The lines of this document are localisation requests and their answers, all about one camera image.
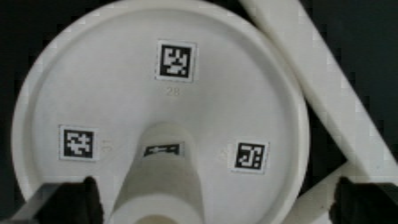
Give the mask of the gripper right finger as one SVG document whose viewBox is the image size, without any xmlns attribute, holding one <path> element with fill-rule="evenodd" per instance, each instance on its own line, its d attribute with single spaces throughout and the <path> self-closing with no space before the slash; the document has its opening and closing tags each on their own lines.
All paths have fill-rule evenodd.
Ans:
<svg viewBox="0 0 398 224">
<path fill-rule="evenodd" d="M 328 210 L 332 224 L 398 224 L 398 186 L 339 178 Z"/>
</svg>

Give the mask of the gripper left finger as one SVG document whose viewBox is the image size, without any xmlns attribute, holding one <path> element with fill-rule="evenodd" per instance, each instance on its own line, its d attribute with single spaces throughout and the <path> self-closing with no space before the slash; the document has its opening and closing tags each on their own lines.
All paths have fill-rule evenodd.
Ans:
<svg viewBox="0 0 398 224">
<path fill-rule="evenodd" d="M 94 178 L 87 177 L 81 182 L 44 183 L 7 224 L 105 224 Z"/>
</svg>

